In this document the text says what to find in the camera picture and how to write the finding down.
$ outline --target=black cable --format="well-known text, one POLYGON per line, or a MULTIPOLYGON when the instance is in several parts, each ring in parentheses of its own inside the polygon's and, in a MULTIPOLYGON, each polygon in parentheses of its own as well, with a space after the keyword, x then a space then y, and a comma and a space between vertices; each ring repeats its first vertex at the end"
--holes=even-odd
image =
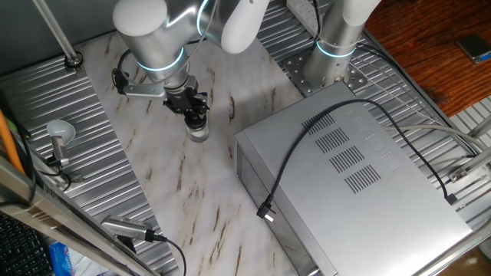
POLYGON ((187 44, 188 44, 188 45, 191 45, 191 44, 196 44, 196 43, 198 43, 198 42, 199 42, 199 39, 196 39, 195 41, 190 41, 190 42, 188 42, 187 44))
POLYGON ((160 242, 167 242, 171 245, 173 245, 178 251, 179 253, 181 254, 181 256, 183 257, 183 267, 184 267, 184 276, 186 276, 186 272, 187 272, 187 264, 186 264, 186 257, 184 257, 184 252, 183 250, 181 250, 181 248, 179 247, 179 245, 176 245, 173 241, 169 240, 168 238, 162 236, 162 235, 154 235, 153 236, 153 239, 156 240, 156 241, 160 241, 160 242))
POLYGON ((302 134, 300 134, 300 136, 297 138, 297 140, 293 143, 293 146, 290 148, 290 150, 288 151, 288 154, 286 155, 285 159, 283 160, 283 164, 282 164, 281 169, 279 170, 278 177, 276 177, 275 185, 271 189, 271 192, 269 193, 266 200, 261 205, 260 210, 258 210, 258 215, 261 211, 261 208, 264 208, 264 205, 266 205, 266 206, 271 205, 271 202, 272 202, 273 197, 275 195, 276 189, 278 188, 279 182, 282 179, 283 172, 285 171, 286 164, 288 163, 288 160, 292 156, 293 151, 295 150, 297 145, 300 143, 300 141, 302 141, 302 139, 308 133, 308 131, 310 131, 312 129, 312 127, 314 127, 314 125, 317 122, 322 120, 322 118, 326 117, 332 111, 337 110, 338 108, 343 107, 345 105, 354 104, 354 103, 370 103, 370 104, 373 104, 374 106, 376 106, 377 108, 379 108, 385 114, 385 116, 389 119, 389 121, 392 123, 392 125, 394 125, 397 132, 402 136, 402 138, 404 139, 406 144, 414 151, 414 153, 416 153, 416 155, 418 157, 420 157, 421 161, 423 161, 423 163, 428 167, 428 169, 430 169, 430 171, 433 173, 433 175, 437 178, 438 182, 440 183, 440 187, 443 190, 443 197, 445 199, 448 197, 447 188, 445 188, 445 184, 443 183, 442 179, 438 176, 435 169, 428 163, 428 161, 426 159, 424 159, 424 157, 421 155, 421 153, 419 151, 417 151, 417 149, 413 146, 413 144, 409 141, 409 139, 404 135, 404 133, 402 132, 402 130, 400 130, 399 126, 396 124, 395 120, 390 116, 390 114, 380 104, 378 104, 372 100, 356 99, 356 100, 346 100, 344 102, 340 102, 340 103, 337 103, 331 107, 328 107, 327 109, 320 112, 320 114, 316 116, 315 120, 307 128, 305 128, 305 130, 302 132, 302 134))
POLYGON ((60 166, 58 168, 58 172, 57 173, 49 173, 49 172, 42 172, 42 171, 39 171, 41 174, 45 175, 45 176, 61 176, 63 174, 63 168, 60 166))
POLYGON ((120 57, 120 60, 119 60, 119 62, 117 63, 117 70, 118 70, 118 71, 121 71, 121 66, 123 66, 123 61, 124 61, 124 59, 125 59, 125 58, 126 58, 128 55, 129 55, 129 54, 131 54, 131 50, 130 50, 130 49, 126 50, 126 51, 123 53, 123 55, 120 57))
POLYGON ((66 173, 63 173, 62 175, 67 180, 67 186, 63 189, 63 192, 66 192, 71 187, 71 177, 68 174, 66 174, 66 173))
POLYGON ((319 8, 318 8, 317 0, 314 0, 313 4, 314 4, 314 10, 315 10, 315 18, 317 19, 317 34, 315 35, 314 44, 312 45, 311 51, 314 50, 315 43, 319 40, 319 35, 321 34, 321 16, 319 15, 319 8))

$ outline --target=metal bracket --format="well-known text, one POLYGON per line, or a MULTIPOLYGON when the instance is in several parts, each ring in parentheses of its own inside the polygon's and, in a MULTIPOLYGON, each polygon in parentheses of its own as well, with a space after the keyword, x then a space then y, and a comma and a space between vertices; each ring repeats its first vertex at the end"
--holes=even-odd
POLYGON ((317 18, 314 6, 308 0, 287 0, 286 7, 304 25, 311 36, 317 34, 317 18))
POLYGON ((163 100, 166 97, 166 90, 162 84, 128 85, 123 91, 130 99, 163 100))
MULTIPOLYGON (((287 75, 290 77, 292 83, 300 90, 304 97, 311 96, 314 93, 319 92, 324 87, 313 87, 307 83, 303 74, 303 67, 305 62, 307 62, 310 57, 310 51, 305 51, 303 53, 297 54, 284 61, 283 67, 285 68, 287 75)), ((348 74, 346 80, 344 81, 351 91, 358 90, 367 85, 367 78, 351 64, 348 66, 348 74)))
POLYGON ((457 171, 452 172, 451 174, 448 175, 450 180, 452 180, 453 183, 457 182, 459 179, 468 176, 467 171, 464 168, 459 168, 457 171))
POLYGON ((491 148, 481 152, 468 163, 465 163, 459 169, 451 172, 448 177, 455 183, 481 168, 484 168, 486 174, 491 176, 491 166, 489 166, 489 163, 491 163, 491 148))

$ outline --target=white marble table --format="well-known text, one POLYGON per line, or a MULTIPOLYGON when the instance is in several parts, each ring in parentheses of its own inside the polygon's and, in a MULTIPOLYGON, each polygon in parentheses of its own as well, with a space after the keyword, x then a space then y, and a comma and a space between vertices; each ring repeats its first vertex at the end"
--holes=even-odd
POLYGON ((117 94, 111 71, 126 49, 116 33, 78 47, 163 234, 186 254, 188 275, 296 275, 255 215, 232 158, 233 134, 300 100, 300 93, 258 41, 238 55, 205 42, 190 73, 209 93, 210 135, 193 143, 183 118, 161 102, 117 94))

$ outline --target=silver enclosure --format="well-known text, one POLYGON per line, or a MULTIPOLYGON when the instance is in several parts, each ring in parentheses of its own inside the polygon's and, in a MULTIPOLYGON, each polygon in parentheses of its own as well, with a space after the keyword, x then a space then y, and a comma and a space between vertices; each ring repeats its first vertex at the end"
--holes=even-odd
MULTIPOLYGON (((354 98, 336 83, 236 134, 237 174, 256 205, 309 120, 354 98)), ((471 232, 361 103, 302 140, 273 210, 267 223, 300 275, 412 275, 471 232)))

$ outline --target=ribbed metal plate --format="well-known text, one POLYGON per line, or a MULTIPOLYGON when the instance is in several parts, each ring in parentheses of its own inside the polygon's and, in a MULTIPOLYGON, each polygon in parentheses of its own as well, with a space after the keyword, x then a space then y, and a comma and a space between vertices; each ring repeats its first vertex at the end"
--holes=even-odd
MULTIPOLYGON (((100 222, 107 215, 157 220, 86 74, 64 67, 62 57, 0 78, 0 89, 19 121, 31 132, 30 146, 44 158, 52 154, 46 124, 71 123, 77 135, 67 146, 64 173, 82 175, 66 194, 100 222)), ((153 270, 168 274, 176 262, 166 243, 135 241, 135 249, 153 270)))

